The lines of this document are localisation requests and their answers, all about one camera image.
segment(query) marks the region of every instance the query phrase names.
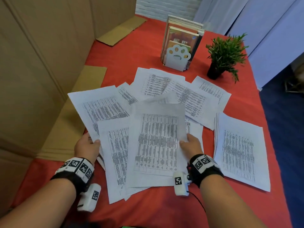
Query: human hand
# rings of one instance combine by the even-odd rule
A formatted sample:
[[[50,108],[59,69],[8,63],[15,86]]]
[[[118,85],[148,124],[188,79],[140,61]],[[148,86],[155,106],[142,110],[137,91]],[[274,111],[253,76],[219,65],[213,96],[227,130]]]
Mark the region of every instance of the human hand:
[[[187,161],[196,155],[196,154],[203,154],[201,143],[198,138],[194,137],[191,134],[187,134],[188,142],[180,141],[179,145],[183,150],[183,154],[187,158]]]
[[[97,139],[94,143],[89,135],[85,133],[78,140],[74,147],[75,157],[83,157],[88,159],[94,166],[94,162],[99,154],[100,140]]]

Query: black wrist strap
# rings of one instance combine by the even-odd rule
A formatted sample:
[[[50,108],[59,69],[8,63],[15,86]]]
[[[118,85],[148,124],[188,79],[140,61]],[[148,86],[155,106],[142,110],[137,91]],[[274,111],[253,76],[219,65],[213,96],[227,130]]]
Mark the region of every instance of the black wrist strap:
[[[93,178],[94,167],[89,160],[85,158],[73,157],[67,160],[51,178],[66,178],[70,180],[76,189],[76,195],[87,190],[91,179]]]
[[[212,174],[218,174],[224,177],[218,164],[208,155],[196,154],[190,159],[187,166],[190,179],[194,184],[200,187],[204,178]]]

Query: red tablecloth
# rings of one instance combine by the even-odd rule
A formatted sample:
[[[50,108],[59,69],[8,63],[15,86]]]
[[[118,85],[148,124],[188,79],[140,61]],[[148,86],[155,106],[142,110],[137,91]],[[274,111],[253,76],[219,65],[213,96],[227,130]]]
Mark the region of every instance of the red tablecloth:
[[[131,84],[137,67],[157,68],[170,73],[181,74],[186,81],[192,82],[198,75],[206,76],[211,60],[207,59],[206,44],[211,39],[223,37],[206,32],[200,47],[191,63],[190,69],[179,72],[164,67],[160,61],[160,51],[165,32],[165,22],[148,19],[146,23],[129,34],[114,47],[94,42],[86,65],[107,67],[102,87]],[[216,85],[232,94],[224,110],[228,116],[250,122],[264,129],[266,141],[271,192],[264,192],[241,182],[226,178],[226,181],[252,208],[268,227],[291,227],[289,212],[283,192],[280,169],[272,147],[267,122],[259,98],[253,73],[249,62],[244,66],[237,65],[240,82],[234,84],[230,73],[224,73]],[[204,128],[203,144],[206,154],[213,155],[214,132]],[[61,162],[35,159],[15,197],[13,206],[19,205],[48,182]],[[177,197],[173,187],[154,187],[132,195],[126,202],[121,200],[108,204],[108,193],[104,170],[97,164],[94,182],[101,185],[101,195],[93,213],[87,215],[90,221],[100,221],[106,227],[144,226],[144,227],[207,227],[207,218],[201,205],[189,195]],[[189,190],[200,197],[199,189],[191,184]],[[79,216],[75,207],[71,216]]]

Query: floor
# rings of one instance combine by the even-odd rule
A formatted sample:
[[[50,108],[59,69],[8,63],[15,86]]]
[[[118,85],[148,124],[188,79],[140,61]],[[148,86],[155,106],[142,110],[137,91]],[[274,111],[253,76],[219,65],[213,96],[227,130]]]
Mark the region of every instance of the floor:
[[[260,92],[294,228],[304,227],[304,95],[284,92],[288,66]]]

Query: potted plant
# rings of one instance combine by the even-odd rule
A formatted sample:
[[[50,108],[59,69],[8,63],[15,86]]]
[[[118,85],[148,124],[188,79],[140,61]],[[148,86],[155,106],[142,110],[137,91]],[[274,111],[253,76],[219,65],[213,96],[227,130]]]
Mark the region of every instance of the potted plant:
[[[226,40],[222,38],[213,39],[212,45],[206,45],[211,58],[211,65],[208,70],[207,76],[215,80],[224,71],[232,73],[234,78],[234,83],[239,81],[238,70],[234,68],[237,63],[245,63],[245,56],[247,54],[243,53],[244,49],[248,46],[243,46],[243,38],[246,34],[241,36],[229,37]]]

